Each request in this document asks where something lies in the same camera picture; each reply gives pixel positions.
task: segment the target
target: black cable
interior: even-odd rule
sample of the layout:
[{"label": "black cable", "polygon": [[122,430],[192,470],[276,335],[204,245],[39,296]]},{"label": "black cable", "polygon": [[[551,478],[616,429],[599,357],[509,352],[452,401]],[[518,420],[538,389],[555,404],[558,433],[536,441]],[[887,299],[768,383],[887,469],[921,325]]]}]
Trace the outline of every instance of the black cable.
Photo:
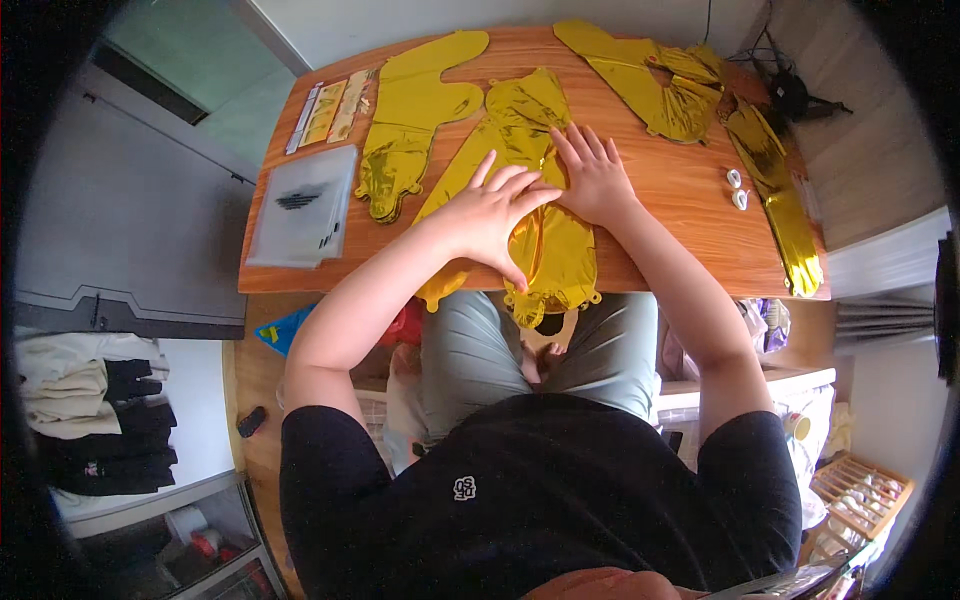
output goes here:
[{"label": "black cable", "polygon": [[707,32],[704,34],[703,43],[707,43],[707,38],[710,37],[710,13],[713,12],[713,0],[707,0]]}]

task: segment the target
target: black clothing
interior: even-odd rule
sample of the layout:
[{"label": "black clothing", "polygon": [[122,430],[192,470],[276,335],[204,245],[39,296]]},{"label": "black clothing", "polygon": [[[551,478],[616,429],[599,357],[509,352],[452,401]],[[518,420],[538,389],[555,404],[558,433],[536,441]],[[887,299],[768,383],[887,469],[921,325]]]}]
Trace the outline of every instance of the black clothing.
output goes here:
[{"label": "black clothing", "polygon": [[333,408],[283,422],[280,506],[308,596],[518,598],[569,571],[717,590],[791,567],[801,503],[776,415],[727,422],[693,473],[649,424],[565,395],[472,415],[391,481]]}]

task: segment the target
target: wrist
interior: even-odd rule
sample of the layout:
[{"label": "wrist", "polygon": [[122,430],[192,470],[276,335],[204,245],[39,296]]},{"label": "wrist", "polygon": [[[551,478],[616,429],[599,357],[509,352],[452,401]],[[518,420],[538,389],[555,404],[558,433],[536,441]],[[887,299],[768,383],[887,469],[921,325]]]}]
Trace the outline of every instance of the wrist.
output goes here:
[{"label": "wrist", "polygon": [[440,218],[437,212],[407,229],[407,233],[417,236],[420,239],[419,244],[427,248],[431,255],[441,258],[444,263],[464,255],[461,242],[465,236],[457,235],[456,228]]},{"label": "wrist", "polygon": [[620,232],[630,231],[637,218],[643,215],[649,215],[647,209],[636,196],[619,199],[619,202],[611,203],[610,210],[607,211],[603,223],[598,223],[600,227],[609,231],[613,237]]}]

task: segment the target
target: gold foil balloon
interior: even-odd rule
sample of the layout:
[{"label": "gold foil balloon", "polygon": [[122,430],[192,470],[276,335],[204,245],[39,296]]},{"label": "gold foil balloon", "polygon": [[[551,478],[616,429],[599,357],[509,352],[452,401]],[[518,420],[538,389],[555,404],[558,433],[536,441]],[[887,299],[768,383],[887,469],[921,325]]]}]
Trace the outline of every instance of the gold foil balloon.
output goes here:
[{"label": "gold foil balloon", "polygon": [[786,151],[756,107],[736,97],[737,107],[724,121],[736,152],[754,178],[773,231],[786,284],[794,296],[810,298],[824,282],[813,232],[800,196],[783,160]]},{"label": "gold foil balloon", "polygon": [[[423,204],[419,221],[467,186],[487,152],[496,150],[491,173],[508,164],[542,170],[542,180],[566,188],[550,141],[550,127],[562,129],[570,111],[560,82],[539,68],[532,74],[505,82],[492,82],[487,94],[487,115],[480,120],[450,161],[437,186]],[[505,302],[523,327],[536,327],[544,313],[562,313],[600,301],[594,286],[597,267],[590,225],[554,204],[528,214],[514,229],[510,256],[527,275],[529,290],[520,294],[505,281]],[[427,310],[437,310],[439,300],[456,291],[467,273],[446,265],[417,292]]]},{"label": "gold foil balloon", "polygon": [[[600,74],[648,133],[683,143],[707,139],[723,95],[723,63],[708,46],[682,50],[652,39],[616,39],[581,20],[557,23],[553,32]],[[669,71],[670,85],[660,85],[650,67]]]},{"label": "gold foil balloon", "polygon": [[359,198],[370,199],[378,223],[392,223],[403,196],[419,194],[441,123],[459,121],[483,105],[483,90],[467,83],[443,84],[446,69],[479,56],[486,32],[456,32],[387,60],[380,69],[376,112],[360,159]]}]

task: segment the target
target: wooden crate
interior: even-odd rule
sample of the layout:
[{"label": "wooden crate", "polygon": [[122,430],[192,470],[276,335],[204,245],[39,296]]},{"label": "wooden crate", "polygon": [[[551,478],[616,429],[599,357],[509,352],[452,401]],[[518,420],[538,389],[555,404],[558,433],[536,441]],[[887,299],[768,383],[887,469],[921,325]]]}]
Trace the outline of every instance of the wooden crate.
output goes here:
[{"label": "wooden crate", "polygon": [[[887,485],[885,482],[893,482],[894,485]],[[801,549],[800,564],[808,560],[821,536],[829,537],[850,552],[856,552],[867,542],[875,540],[903,508],[913,491],[914,482],[888,468],[845,453],[817,470],[813,474],[810,488],[827,504],[828,514],[819,525],[810,530],[807,543]],[[860,500],[851,492],[863,493],[865,499]],[[840,501],[844,496],[849,496],[852,500],[844,503],[850,509],[849,512],[833,506],[834,502]],[[832,519],[854,531],[862,538],[861,543],[854,545],[838,535],[830,527]]]}]

